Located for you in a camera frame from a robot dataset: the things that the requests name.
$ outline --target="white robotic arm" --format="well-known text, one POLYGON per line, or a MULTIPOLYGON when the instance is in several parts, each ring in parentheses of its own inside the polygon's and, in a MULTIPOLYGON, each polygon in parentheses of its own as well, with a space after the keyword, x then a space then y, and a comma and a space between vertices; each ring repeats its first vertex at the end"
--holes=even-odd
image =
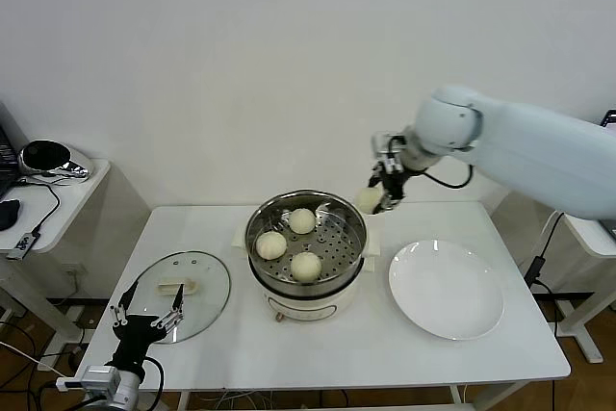
POLYGON ((370 186, 384 188, 373 212, 395 207, 408 178, 452 156, 556 210, 616 218, 616 137, 589 122, 445 87, 422 105, 414 127, 376 135, 372 146, 370 186))

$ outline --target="robotic arm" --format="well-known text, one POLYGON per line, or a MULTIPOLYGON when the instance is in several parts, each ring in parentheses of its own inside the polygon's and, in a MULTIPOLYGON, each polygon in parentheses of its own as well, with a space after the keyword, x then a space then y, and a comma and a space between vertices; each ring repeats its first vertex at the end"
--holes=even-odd
POLYGON ((444 87, 422 105, 414 127, 375 135, 372 150, 377 163, 369 187, 382 183, 383 194, 364 192, 362 212, 395 208, 408 179, 452 156, 556 210, 616 218, 616 138, 541 108, 444 87))
POLYGON ((114 333, 119 339, 112 360, 104 366, 88 366, 78 376, 60 377, 56 381, 56 387, 61 392, 86 390, 89 399, 81 403, 85 409, 135 409, 139 401, 139 386, 145 378, 143 361, 147 359, 147 350, 153 343, 163 340, 184 318, 184 285, 180 285, 171 309, 165 315, 127 315, 138 283, 139 280, 135 281, 122 295, 117 307, 110 307, 114 333))

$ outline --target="wooden floor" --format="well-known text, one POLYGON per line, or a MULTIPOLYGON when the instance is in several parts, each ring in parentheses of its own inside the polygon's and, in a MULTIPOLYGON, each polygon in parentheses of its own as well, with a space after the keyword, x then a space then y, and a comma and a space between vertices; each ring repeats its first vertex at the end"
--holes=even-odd
MULTIPOLYGON (((550 302, 541 302, 542 310, 549 320, 552 320, 553 308, 550 302)), ((86 327, 94 327, 103 311, 103 307, 87 307, 79 323, 86 327)), ((13 318, 12 322, 26 330, 35 340, 37 354, 41 353, 43 346, 51 339, 53 331, 28 313, 22 319, 13 318)), ((587 324, 595 342, 599 346, 604 363, 591 365, 586 362, 576 342, 572 339, 561 339, 569 362, 572 374, 564 380, 556 382, 555 396, 557 411, 616 411, 616 313, 610 309, 604 310, 587 324)), ((27 353, 32 353, 29 340, 17 330, 5 326, 0 333, 0 339, 12 344, 27 353)), ((10 353, 7 348, 0 347, 0 384, 17 373, 28 361, 18 355, 10 353)), ((67 355, 60 356, 56 367, 61 372, 72 375, 67 362, 67 355)), ((30 408, 26 401, 26 394, 5 393, 8 390, 23 391, 28 386, 31 372, 31 390, 36 391, 40 385, 55 379, 51 372, 36 372, 28 367, 15 380, 7 384, 0 391, 0 410, 28 410, 36 411, 35 403, 31 400, 30 408)), ((479 386, 470 386, 467 390, 467 400, 480 390, 479 386)), ((450 402, 447 388, 422 389, 379 389, 379 390, 346 390, 350 406, 386 406, 404 404, 438 404, 450 402)), ((71 392, 61 394, 55 390, 45 390, 42 396, 42 409, 39 411, 64 411, 67 407, 78 403, 83 394, 71 392)), ((192 394, 189 409, 214 409, 221 393, 192 394)), ((270 406, 268 398, 270 392, 253 394, 249 397, 259 409, 265 405, 270 406)), ((175 409, 179 399, 177 393, 164 393, 163 401, 175 409)), ((301 392, 274 392, 273 403, 279 409, 291 408, 317 408, 317 407, 345 407, 347 399, 343 391, 329 390, 301 391, 301 392)), ((244 398, 236 398, 233 402, 235 409, 252 409, 252 402, 244 398)), ((220 404, 220 409, 230 409, 231 400, 220 404)), ((550 382, 536 382, 527 385, 518 393, 503 401, 495 411, 520 410, 551 410, 552 384, 550 382)))

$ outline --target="table leg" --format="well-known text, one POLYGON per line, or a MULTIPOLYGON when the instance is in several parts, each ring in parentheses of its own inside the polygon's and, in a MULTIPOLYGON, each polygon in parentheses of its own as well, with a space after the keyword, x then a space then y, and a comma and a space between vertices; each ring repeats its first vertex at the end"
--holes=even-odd
POLYGON ((462 398, 460 397, 460 391, 457 385, 449 385, 449 392, 451 393, 451 399, 455 404, 461 404, 462 398))
POLYGON ((0 287, 28 310, 73 342, 79 341, 81 329, 43 297, 36 288, 0 256, 0 287))
POLYGON ((14 301, 10 294, 0 289, 0 307, 5 310, 11 309, 16 317, 23 317, 26 314, 26 309, 20 303, 14 301))
POLYGON ((483 389, 473 400, 476 411, 485 411, 492 408, 497 403, 503 401, 511 394, 517 392, 529 381, 508 382, 503 384, 492 384, 483 389))
POLYGON ((17 317, 23 317, 26 314, 26 309, 17 303, 13 298, 0 289, 0 307, 4 308, 4 313, 0 317, 0 332, 6 327, 4 322, 8 322, 13 315, 17 317))
MULTIPOLYGON (((71 321, 77 321, 79 320, 79 317, 83 313, 84 308, 85 307, 83 305, 73 305, 66 312, 66 317, 71 321)), ((84 339, 82 341, 83 344, 90 343, 90 341, 92 340, 92 337, 94 336, 94 331, 95 329, 84 329, 83 330, 83 333, 82 333, 84 336, 84 339)), ((59 351, 63 351, 64 346, 67 344, 77 344, 78 342, 79 342, 79 339, 75 340, 75 339, 67 338, 61 332, 56 332, 54 334, 54 337, 51 338, 51 341, 49 341, 49 344, 47 344, 47 348, 45 349, 44 355, 47 355, 47 356, 42 357, 42 359, 40 360, 40 364, 37 366, 37 369, 39 371, 51 371, 48 367, 53 368, 54 366, 56 366, 56 363, 58 362, 58 359, 60 358, 58 355, 54 355, 53 353, 58 353, 59 351)))
POLYGON ((568 300, 558 300, 556 305, 565 319, 558 324, 558 337, 574 337, 588 363, 602 363, 603 356, 586 329, 585 324, 616 298, 616 288, 596 292, 574 310, 568 300))
MULTIPOLYGON (((139 392, 139 405, 137 409, 149 409, 156 399, 155 392, 139 392)), ((153 411, 169 411, 169 407, 162 400, 154 407, 153 411)))
POLYGON ((191 399, 191 392, 184 391, 180 394, 180 402, 177 403, 177 411, 186 411, 186 407, 189 405, 191 399))

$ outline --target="laptop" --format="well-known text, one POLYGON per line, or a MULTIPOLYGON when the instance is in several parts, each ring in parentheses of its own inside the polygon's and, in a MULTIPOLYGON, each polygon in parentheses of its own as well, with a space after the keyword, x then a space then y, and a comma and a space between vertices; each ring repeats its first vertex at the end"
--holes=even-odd
MULTIPOLYGON (((605 113, 601 126, 605 127, 606 130, 612 131, 614 137, 616 137, 616 110, 609 110, 605 113)), ((599 220, 599 223, 605 228, 607 233, 616 240, 616 219, 599 220)))
POLYGON ((11 146, 7 134, 0 127, 0 197, 7 193, 13 182, 20 176, 17 154, 11 146))

